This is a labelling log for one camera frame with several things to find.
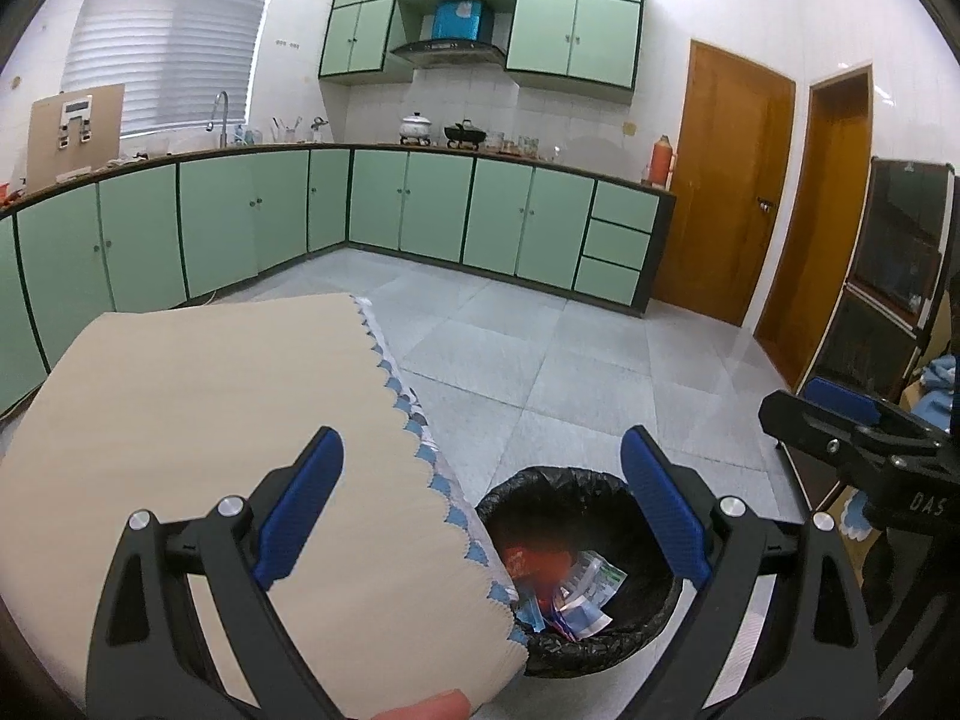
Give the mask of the cardboard box on counter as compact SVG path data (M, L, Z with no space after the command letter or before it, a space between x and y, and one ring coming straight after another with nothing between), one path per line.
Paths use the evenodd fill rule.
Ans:
M32 105L26 190L86 176L119 158L124 85L96 86Z

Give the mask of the white green plastic bag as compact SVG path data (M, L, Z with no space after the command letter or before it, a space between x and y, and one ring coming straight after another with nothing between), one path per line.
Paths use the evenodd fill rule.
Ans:
M610 593L612 598L626 582L628 574L596 551L581 551L562 583L565 595Z

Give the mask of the orange thermos flask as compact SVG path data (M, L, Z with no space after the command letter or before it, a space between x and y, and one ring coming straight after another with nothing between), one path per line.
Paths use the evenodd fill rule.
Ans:
M647 170L647 182L658 187L669 184L670 172L674 165L674 145L667 135L661 135L652 145L651 160Z

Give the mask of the black cabinet at right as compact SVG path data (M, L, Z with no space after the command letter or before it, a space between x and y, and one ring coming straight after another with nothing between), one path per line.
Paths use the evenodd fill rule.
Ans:
M822 379L898 400L931 346L957 249L955 167L874 158L841 293L797 391Z

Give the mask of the window with white blinds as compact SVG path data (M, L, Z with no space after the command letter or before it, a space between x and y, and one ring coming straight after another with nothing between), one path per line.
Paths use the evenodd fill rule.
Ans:
M247 117L267 0L83 0L62 88L124 88L121 133Z

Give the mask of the brown wooden door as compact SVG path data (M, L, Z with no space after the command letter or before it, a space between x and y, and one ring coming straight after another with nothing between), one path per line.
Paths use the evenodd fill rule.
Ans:
M755 330L793 390L812 369L853 256L871 165L873 94L868 65L809 89L793 211Z
M793 80L690 44L656 298L734 327L743 322L778 214L795 105Z

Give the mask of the green lower kitchen cabinets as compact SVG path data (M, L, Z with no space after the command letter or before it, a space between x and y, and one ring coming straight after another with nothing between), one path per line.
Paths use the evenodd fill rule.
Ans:
M249 146L71 177L2 213L2 403L111 310L172 309L340 247L647 307L670 193L413 146Z

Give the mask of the beige tablecloth with scalloped edge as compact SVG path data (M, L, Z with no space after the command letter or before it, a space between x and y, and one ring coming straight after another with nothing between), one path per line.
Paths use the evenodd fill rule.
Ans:
M127 517L249 494L321 427L342 475L270 601L347 715L523 671L508 574L363 302L317 294L106 314L55 364L2 460L2 598L66 695Z

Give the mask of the green upper wall cabinets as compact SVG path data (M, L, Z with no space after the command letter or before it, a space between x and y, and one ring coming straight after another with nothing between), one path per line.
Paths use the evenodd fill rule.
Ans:
M644 0L334 0L319 78L408 82L428 68L489 65L521 86L626 104Z

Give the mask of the black range hood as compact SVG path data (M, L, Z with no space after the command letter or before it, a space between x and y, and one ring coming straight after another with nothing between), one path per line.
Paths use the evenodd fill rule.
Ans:
M498 46L470 39L425 39L398 46L392 54L415 68L458 65L502 67L506 62L506 54Z

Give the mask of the blue milk carton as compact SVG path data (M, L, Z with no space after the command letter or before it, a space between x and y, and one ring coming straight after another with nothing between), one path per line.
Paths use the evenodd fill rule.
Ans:
M610 600L610 593L565 595L558 592L555 595L555 610L574 640L589 639L612 624L612 617L604 611L604 606Z

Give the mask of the black wok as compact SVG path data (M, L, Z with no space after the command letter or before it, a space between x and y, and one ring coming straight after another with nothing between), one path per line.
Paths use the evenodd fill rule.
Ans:
M449 148L478 151L487 139L487 132L473 125L470 119L462 119L444 127L444 138Z

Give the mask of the white cooking pot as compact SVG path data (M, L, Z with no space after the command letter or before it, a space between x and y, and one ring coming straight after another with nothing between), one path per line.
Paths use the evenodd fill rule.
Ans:
M431 121L420 112L404 115L398 126L398 143L401 145L431 145Z

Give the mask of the red paper cup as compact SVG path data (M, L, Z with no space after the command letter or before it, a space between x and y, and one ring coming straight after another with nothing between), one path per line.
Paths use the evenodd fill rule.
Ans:
M500 557L517 587L550 592L569 577L578 551L558 543L511 543L501 548Z

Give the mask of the blue snack bag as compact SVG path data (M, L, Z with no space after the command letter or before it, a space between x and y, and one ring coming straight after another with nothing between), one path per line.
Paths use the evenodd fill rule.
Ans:
M576 640L573 628L551 600L542 600L540 596L524 593L517 603L516 617L536 634L553 629L563 639Z

